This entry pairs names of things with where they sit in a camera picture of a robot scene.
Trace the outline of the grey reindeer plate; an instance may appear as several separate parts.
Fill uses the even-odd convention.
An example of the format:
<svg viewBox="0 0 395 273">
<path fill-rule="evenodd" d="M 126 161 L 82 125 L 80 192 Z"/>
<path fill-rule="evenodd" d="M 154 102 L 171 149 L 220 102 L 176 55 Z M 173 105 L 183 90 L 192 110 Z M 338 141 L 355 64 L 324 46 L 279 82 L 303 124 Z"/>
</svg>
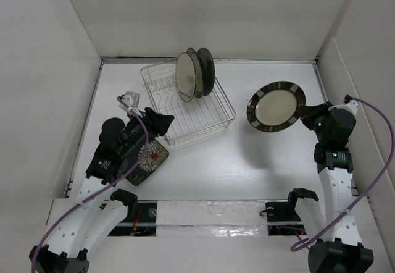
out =
<svg viewBox="0 0 395 273">
<path fill-rule="evenodd" d="M 200 48 L 197 52 L 201 62 L 204 82 L 204 96 L 210 95 L 215 85 L 215 64 L 211 52 L 207 48 Z"/>
</svg>

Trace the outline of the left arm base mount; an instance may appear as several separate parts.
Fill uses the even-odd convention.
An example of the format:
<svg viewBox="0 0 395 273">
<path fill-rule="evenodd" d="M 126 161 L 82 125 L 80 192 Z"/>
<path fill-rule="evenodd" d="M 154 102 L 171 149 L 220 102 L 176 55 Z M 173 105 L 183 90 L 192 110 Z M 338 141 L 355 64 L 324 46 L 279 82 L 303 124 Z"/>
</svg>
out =
<svg viewBox="0 0 395 273">
<path fill-rule="evenodd" d="M 127 216 L 109 233 L 110 237 L 156 236 L 157 201 L 140 200 L 125 190 L 118 189 L 110 196 L 110 200 L 118 200 L 127 207 Z"/>
</svg>

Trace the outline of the cream plate with tree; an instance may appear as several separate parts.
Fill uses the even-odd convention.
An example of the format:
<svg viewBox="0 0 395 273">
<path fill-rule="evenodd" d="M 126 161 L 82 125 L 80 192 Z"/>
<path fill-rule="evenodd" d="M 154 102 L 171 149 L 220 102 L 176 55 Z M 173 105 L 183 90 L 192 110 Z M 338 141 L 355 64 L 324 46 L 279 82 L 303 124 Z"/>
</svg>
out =
<svg viewBox="0 0 395 273">
<path fill-rule="evenodd" d="M 196 73 L 193 60 L 186 52 L 181 53 L 177 59 L 175 79 L 182 100 L 191 101 L 196 88 Z"/>
</svg>

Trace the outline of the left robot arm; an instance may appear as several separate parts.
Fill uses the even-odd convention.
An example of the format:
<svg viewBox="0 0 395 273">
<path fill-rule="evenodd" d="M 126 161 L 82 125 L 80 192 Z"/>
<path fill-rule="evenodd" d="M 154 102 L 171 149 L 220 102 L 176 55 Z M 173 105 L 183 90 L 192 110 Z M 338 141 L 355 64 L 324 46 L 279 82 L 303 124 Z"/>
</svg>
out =
<svg viewBox="0 0 395 273">
<path fill-rule="evenodd" d="M 128 108 L 127 114 L 128 123 L 114 117 L 102 124 L 75 205 L 30 252 L 32 272 L 87 272 L 92 253 L 113 228 L 138 219 L 137 195 L 116 185 L 127 180 L 137 187 L 164 163 L 169 152 L 157 137 L 174 117 L 150 107 Z"/>
</svg>

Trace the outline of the silver taped front rail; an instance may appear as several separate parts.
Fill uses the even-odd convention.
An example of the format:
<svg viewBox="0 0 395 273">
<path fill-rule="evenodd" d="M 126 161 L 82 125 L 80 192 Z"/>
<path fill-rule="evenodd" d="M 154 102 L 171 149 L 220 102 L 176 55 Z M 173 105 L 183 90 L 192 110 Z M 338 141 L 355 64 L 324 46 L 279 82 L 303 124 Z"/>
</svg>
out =
<svg viewBox="0 0 395 273">
<path fill-rule="evenodd" d="M 135 220 L 117 225 L 126 235 L 158 237 L 266 237 L 305 235 L 285 211 L 286 200 L 140 201 Z"/>
</svg>

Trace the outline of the dark patterned rim plate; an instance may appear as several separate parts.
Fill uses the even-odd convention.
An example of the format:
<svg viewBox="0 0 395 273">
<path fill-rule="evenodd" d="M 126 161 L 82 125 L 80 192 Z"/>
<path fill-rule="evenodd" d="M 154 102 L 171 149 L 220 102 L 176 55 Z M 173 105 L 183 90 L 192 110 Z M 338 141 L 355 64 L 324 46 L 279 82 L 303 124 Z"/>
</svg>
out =
<svg viewBox="0 0 395 273">
<path fill-rule="evenodd" d="M 300 108 L 306 104 L 302 88 L 287 81 L 269 83 L 257 90 L 248 102 L 247 120 L 261 132 L 279 132 L 300 118 Z"/>
</svg>

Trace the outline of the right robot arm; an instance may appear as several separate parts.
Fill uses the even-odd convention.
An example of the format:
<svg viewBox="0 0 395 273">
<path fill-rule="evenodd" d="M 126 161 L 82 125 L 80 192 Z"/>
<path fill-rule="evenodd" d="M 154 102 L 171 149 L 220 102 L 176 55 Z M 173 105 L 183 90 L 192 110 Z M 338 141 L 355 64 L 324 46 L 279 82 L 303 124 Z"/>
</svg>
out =
<svg viewBox="0 0 395 273">
<path fill-rule="evenodd" d="M 311 241 L 311 272 L 366 272 L 374 261 L 373 251 L 364 247 L 351 212 L 354 167 L 347 143 L 356 126 L 358 108 L 354 100 L 339 106 L 324 103 L 300 108 L 302 123 L 318 140 L 314 161 L 325 207 L 320 207 L 313 191 L 303 190 L 301 197 L 285 204 L 285 212 L 292 219 L 302 220 Z"/>
</svg>

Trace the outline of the black square floral plate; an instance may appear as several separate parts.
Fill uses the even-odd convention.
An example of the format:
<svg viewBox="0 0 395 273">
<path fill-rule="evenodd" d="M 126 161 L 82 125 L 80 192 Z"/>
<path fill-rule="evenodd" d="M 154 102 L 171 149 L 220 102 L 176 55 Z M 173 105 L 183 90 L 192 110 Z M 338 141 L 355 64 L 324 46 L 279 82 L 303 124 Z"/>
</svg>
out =
<svg viewBox="0 0 395 273">
<path fill-rule="evenodd" d="M 170 156 L 169 151 L 155 138 L 148 143 L 148 148 L 140 162 L 126 179 L 134 186 L 141 185 Z"/>
</svg>

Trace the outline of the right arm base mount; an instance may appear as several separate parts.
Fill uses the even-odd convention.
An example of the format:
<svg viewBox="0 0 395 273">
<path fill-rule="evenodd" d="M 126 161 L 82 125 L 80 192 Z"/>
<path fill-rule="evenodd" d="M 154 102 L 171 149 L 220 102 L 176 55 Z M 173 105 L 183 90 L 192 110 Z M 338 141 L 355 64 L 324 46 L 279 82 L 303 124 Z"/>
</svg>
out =
<svg viewBox="0 0 395 273">
<path fill-rule="evenodd" d="M 301 218 L 295 211 L 296 203 L 301 199 L 318 201 L 314 191 L 305 188 L 294 188 L 287 200 L 267 201 L 265 209 L 259 215 L 266 217 L 269 236 L 300 236 L 307 235 Z"/>
</svg>

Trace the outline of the brown rimmed cream plate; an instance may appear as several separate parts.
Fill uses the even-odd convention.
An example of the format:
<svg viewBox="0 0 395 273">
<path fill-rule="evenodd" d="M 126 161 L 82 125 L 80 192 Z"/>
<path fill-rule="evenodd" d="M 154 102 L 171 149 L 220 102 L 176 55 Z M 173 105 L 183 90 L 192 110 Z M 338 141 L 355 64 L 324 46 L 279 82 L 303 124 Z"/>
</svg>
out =
<svg viewBox="0 0 395 273">
<path fill-rule="evenodd" d="M 202 98 L 204 93 L 204 82 L 202 76 L 201 62 L 198 58 L 197 52 L 193 48 L 188 48 L 186 52 L 191 57 L 194 65 L 195 79 L 196 79 L 194 95 L 196 98 Z"/>
</svg>

